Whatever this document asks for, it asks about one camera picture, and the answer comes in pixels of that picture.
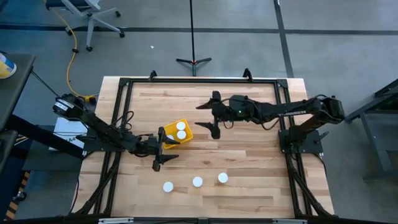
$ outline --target office chair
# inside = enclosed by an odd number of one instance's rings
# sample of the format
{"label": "office chair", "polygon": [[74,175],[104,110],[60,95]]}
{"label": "office chair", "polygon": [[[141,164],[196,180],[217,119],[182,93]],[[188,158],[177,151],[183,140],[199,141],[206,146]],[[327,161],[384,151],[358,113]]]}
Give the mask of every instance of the office chair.
{"label": "office chair", "polygon": [[[87,40],[86,40],[86,50],[91,52],[93,48],[90,45],[91,36],[93,35],[95,24],[103,25],[115,32],[117,32],[120,38],[124,37],[124,32],[120,31],[120,29],[108,24],[105,21],[102,21],[100,17],[108,15],[112,12],[116,14],[116,17],[120,17],[120,13],[116,10],[116,8],[108,9],[105,11],[101,11],[101,7],[98,5],[100,0],[47,0],[45,3],[45,7],[50,10],[51,8],[66,8],[72,14],[79,16],[81,19],[88,20],[88,28],[87,28]],[[70,26],[71,29],[80,27],[81,25]],[[72,32],[69,28],[65,28],[68,35],[72,35]]]}

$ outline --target yellow extension cord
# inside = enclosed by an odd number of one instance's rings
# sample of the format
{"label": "yellow extension cord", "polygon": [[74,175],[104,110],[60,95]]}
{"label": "yellow extension cord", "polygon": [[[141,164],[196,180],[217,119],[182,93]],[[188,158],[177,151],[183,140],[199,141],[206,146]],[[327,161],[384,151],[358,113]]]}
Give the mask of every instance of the yellow extension cord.
{"label": "yellow extension cord", "polygon": [[[65,19],[54,9],[51,9],[51,11],[53,11],[55,13],[55,15],[58,16],[58,18],[60,18],[62,20],[62,22],[68,27],[68,29],[70,30],[70,32],[72,33],[73,38],[75,39],[75,49],[77,49],[77,38],[76,35],[74,33],[74,31],[70,28],[69,24],[65,21]],[[94,98],[94,95],[81,95],[79,93],[77,93],[75,90],[73,90],[72,86],[70,85],[70,81],[69,81],[69,71],[70,71],[70,67],[75,59],[76,56],[76,52],[73,53],[72,58],[70,59],[70,62],[68,64],[68,68],[67,68],[67,84],[68,87],[70,89],[70,91],[75,95],[75,96],[79,96],[82,97],[86,102],[90,101],[90,98]]]}

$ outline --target black floor line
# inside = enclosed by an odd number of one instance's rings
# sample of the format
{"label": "black floor line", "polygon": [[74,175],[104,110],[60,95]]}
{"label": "black floor line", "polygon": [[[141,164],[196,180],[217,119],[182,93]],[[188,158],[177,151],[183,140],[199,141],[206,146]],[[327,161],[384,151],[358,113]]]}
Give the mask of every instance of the black floor line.
{"label": "black floor line", "polygon": [[280,44],[282,46],[282,54],[284,56],[287,78],[294,78],[292,62],[290,61],[289,48],[287,46],[286,34],[284,32],[285,30],[284,22],[282,19],[282,13],[280,12],[280,6],[278,0],[274,0],[274,6],[275,6],[276,19],[278,22],[278,28],[280,31],[279,32]]}
{"label": "black floor line", "polygon": [[[10,25],[0,24],[3,30],[41,30],[64,31],[64,26],[35,26],[35,25]],[[168,27],[120,27],[123,32],[191,32],[191,28]],[[87,27],[79,27],[73,31],[87,31]],[[107,28],[95,27],[97,32],[113,32]],[[244,33],[244,34],[278,34],[278,29],[244,29],[244,28],[194,28],[194,32],[205,33]]]}
{"label": "black floor line", "polygon": [[306,35],[398,35],[398,30],[304,30],[286,29],[285,34]]}
{"label": "black floor line", "polygon": [[[172,27],[121,27],[124,32],[191,32],[190,28]],[[64,31],[64,26],[37,26],[0,24],[0,30],[42,30]],[[86,31],[87,27],[79,27],[74,31]],[[112,32],[107,28],[95,27],[97,32]],[[252,29],[252,28],[194,28],[195,32],[208,33],[244,33],[244,34],[305,34],[305,35],[398,35],[398,30],[317,30],[317,29]]]}

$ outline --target light stand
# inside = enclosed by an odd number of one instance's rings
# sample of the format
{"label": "light stand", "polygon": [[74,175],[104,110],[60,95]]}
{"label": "light stand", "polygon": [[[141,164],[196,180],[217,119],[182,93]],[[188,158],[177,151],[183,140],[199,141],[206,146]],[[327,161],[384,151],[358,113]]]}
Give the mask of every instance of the light stand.
{"label": "light stand", "polygon": [[192,66],[192,76],[195,77],[197,75],[197,65],[201,62],[209,62],[209,61],[211,61],[211,58],[195,60],[195,41],[193,40],[192,0],[189,0],[189,6],[190,6],[190,11],[191,11],[192,61],[185,60],[185,59],[179,59],[179,58],[177,58],[176,61],[190,64]]}

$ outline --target white bottle cap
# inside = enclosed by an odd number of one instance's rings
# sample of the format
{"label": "white bottle cap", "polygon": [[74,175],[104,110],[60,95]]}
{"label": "white bottle cap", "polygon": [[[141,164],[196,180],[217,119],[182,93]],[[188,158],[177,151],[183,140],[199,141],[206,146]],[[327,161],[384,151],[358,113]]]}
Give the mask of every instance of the white bottle cap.
{"label": "white bottle cap", "polygon": [[221,183],[226,183],[228,181],[228,175],[224,172],[218,174],[218,181]]}
{"label": "white bottle cap", "polygon": [[174,186],[173,186],[173,183],[171,183],[171,182],[166,182],[163,185],[163,190],[164,190],[164,192],[167,192],[167,193],[171,192],[173,190],[173,188],[174,188]]}
{"label": "white bottle cap", "polygon": [[182,122],[182,121],[178,122],[177,123],[177,129],[180,130],[180,131],[184,130],[185,129],[185,123]]}
{"label": "white bottle cap", "polygon": [[203,179],[201,177],[195,177],[192,180],[192,183],[195,187],[200,187],[203,184]]}
{"label": "white bottle cap", "polygon": [[185,137],[187,137],[187,134],[185,133],[185,131],[179,131],[177,132],[177,137],[179,139],[185,139]]}

